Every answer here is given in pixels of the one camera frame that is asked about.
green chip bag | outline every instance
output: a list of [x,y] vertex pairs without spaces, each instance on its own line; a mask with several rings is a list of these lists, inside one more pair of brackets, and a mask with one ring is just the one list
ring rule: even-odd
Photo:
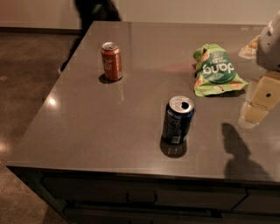
[[241,79],[228,58],[226,51],[214,44],[206,44],[195,51],[197,96],[219,95],[227,91],[241,90],[248,83]]

can lid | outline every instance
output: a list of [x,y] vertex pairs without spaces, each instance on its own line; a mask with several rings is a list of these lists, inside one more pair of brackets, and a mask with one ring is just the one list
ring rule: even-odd
[[102,45],[102,49],[104,49],[105,51],[114,51],[116,48],[118,48],[118,45],[114,42],[105,42]]
[[189,113],[193,110],[194,107],[191,99],[183,95],[177,95],[172,97],[169,101],[169,105],[174,111],[180,114]]

brown floor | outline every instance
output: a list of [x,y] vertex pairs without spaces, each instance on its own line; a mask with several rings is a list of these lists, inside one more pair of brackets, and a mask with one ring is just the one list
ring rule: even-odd
[[0,223],[66,223],[5,163],[54,83],[74,35],[0,32]]

desk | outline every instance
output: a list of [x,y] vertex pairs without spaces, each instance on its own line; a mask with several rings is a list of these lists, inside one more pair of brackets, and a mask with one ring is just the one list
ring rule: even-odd
[[[262,29],[94,22],[7,166],[72,223],[112,223],[106,211],[116,223],[143,221],[139,211],[152,213],[153,223],[163,223],[162,215],[188,221],[224,211],[280,215],[279,106],[255,129],[242,129],[245,94],[193,92],[193,53],[205,43],[226,49],[245,81],[261,76],[238,52]],[[106,41],[122,51],[123,78],[113,83],[102,76]],[[179,147],[161,140],[165,105],[175,95],[195,107]],[[263,198],[267,204],[256,205]]]

black pants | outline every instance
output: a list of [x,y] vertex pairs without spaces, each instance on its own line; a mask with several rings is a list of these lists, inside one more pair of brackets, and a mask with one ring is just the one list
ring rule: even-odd
[[80,35],[73,43],[67,60],[60,68],[61,71],[66,67],[94,21],[121,21],[119,12],[111,0],[75,0],[75,5],[81,21]]

